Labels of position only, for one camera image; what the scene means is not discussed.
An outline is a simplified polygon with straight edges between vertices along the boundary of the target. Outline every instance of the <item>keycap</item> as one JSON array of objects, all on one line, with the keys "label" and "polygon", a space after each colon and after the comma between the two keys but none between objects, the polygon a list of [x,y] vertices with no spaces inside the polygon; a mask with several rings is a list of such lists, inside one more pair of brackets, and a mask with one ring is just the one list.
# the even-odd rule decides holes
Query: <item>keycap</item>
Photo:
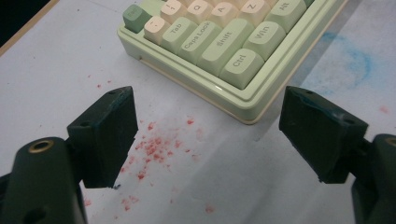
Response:
[{"label": "keycap", "polygon": [[243,90],[262,68],[264,60],[250,49],[239,49],[224,66],[219,78]]},{"label": "keycap", "polygon": [[177,0],[168,0],[161,8],[161,18],[169,23],[173,23],[177,18],[184,16],[187,9]]},{"label": "keycap", "polygon": [[245,19],[258,26],[267,14],[270,12],[271,7],[264,0],[248,0],[241,8],[238,18]]},{"label": "keycap", "polygon": [[136,34],[145,27],[146,22],[151,18],[151,16],[138,5],[131,5],[128,7],[122,13],[122,17],[125,22],[125,27]]},{"label": "keycap", "polygon": [[248,37],[244,48],[255,51],[267,61],[285,36],[285,30],[276,22],[264,21]]},{"label": "keycap", "polygon": [[243,19],[233,19],[207,47],[197,65],[215,77],[224,65],[242,47],[253,25]]},{"label": "keycap", "polygon": [[213,21],[202,22],[181,45],[178,56],[196,64],[198,58],[220,32],[221,28]]},{"label": "keycap", "polygon": [[265,20],[278,23],[288,33],[305,10],[304,0],[279,0]]},{"label": "keycap", "polygon": [[145,38],[154,44],[161,45],[163,33],[169,28],[170,24],[163,18],[153,16],[145,24]]},{"label": "keycap", "polygon": [[213,7],[204,0],[195,0],[187,8],[186,18],[200,24],[212,13]]},{"label": "keycap", "polygon": [[185,17],[178,18],[166,31],[163,33],[163,41],[161,47],[178,54],[181,44],[186,38],[195,30],[197,24]]},{"label": "keycap", "polygon": [[228,2],[220,2],[213,8],[208,19],[220,27],[225,27],[237,14],[238,9],[234,5]]}]

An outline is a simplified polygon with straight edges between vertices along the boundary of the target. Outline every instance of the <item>desk surface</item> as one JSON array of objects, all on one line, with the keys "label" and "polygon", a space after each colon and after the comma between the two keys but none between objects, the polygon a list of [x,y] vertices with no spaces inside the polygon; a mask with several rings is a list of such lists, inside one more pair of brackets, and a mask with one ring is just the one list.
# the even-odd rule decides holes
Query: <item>desk surface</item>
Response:
[{"label": "desk surface", "polygon": [[[244,125],[129,57],[116,30],[136,1],[60,1],[0,58],[0,175],[17,150],[133,86],[140,131],[118,189],[84,189],[90,223],[353,223],[350,176],[324,185],[277,128],[281,97]],[[350,1],[291,85],[396,134],[396,2]],[[161,140],[164,160],[145,162]]]}]

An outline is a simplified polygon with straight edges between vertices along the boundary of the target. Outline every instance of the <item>red speckle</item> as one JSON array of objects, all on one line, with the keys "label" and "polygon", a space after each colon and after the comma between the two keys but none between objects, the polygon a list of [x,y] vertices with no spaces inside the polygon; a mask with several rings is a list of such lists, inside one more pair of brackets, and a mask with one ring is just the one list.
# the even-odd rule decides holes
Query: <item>red speckle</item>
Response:
[{"label": "red speckle", "polygon": [[154,128],[155,122],[150,122],[148,125],[148,130],[151,131]]},{"label": "red speckle", "polygon": [[139,180],[142,180],[143,178],[145,178],[145,176],[146,176],[145,170],[139,171],[139,174],[137,174],[137,178],[139,178]]},{"label": "red speckle", "polygon": [[134,196],[132,196],[132,195],[128,196],[128,198],[122,199],[122,201],[121,201],[122,205],[124,206],[124,210],[125,211],[130,210],[131,209],[131,204],[132,203],[137,203],[137,202],[139,202],[139,199],[134,197]]},{"label": "red speckle", "polygon": [[206,204],[206,208],[205,208],[205,211],[208,213],[208,214],[211,214],[211,213],[214,213],[215,212],[215,208],[212,206],[212,205],[210,205],[210,204]]},{"label": "red speckle", "polygon": [[92,204],[92,202],[91,202],[91,200],[84,200],[84,205],[87,207],[87,206],[90,206]]},{"label": "red speckle", "polygon": [[175,148],[180,148],[180,145],[181,145],[181,141],[176,140],[176,142],[175,142]]},{"label": "red speckle", "polygon": [[389,113],[389,109],[386,106],[384,106],[384,105],[379,107],[379,111],[381,111],[384,114],[388,114]]},{"label": "red speckle", "polygon": [[187,124],[192,125],[194,123],[194,118],[189,118]]},{"label": "red speckle", "polygon": [[129,163],[129,164],[132,164],[132,163],[134,163],[134,161],[135,161],[134,156],[130,156],[130,157],[129,157],[129,160],[128,160],[128,163]]}]

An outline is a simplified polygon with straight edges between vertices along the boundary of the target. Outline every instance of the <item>mechanical keyboard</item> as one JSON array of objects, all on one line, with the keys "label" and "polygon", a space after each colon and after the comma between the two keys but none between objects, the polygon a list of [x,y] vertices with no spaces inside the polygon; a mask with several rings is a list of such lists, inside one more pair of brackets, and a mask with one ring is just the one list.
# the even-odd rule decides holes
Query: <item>mechanical keyboard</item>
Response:
[{"label": "mechanical keyboard", "polygon": [[126,52],[243,123],[257,122],[347,0],[144,0]]}]

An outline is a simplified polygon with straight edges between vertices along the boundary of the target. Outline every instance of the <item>blue stain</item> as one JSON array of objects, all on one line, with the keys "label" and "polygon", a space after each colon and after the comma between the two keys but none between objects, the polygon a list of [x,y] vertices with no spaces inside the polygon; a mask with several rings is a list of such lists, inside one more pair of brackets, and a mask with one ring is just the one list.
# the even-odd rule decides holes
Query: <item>blue stain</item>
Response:
[{"label": "blue stain", "polygon": [[334,33],[325,33],[318,45],[330,45],[332,58],[319,67],[328,70],[315,74],[304,86],[319,94],[332,94],[342,89],[354,89],[371,77],[374,61],[370,54],[359,49],[348,38]]},{"label": "blue stain", "polygon": [[358,49],[349,39],[337,34],[325,33],[320,41],[334,41],[335,44],[342,47],[341,50],[346,56],[352,59],[346,64],[346,69],[352,73],[356,73],[356,75],[360,77],[356,79],[356,86],[364,79],[370,77],[373,69],[373,60],[371,56]]}]

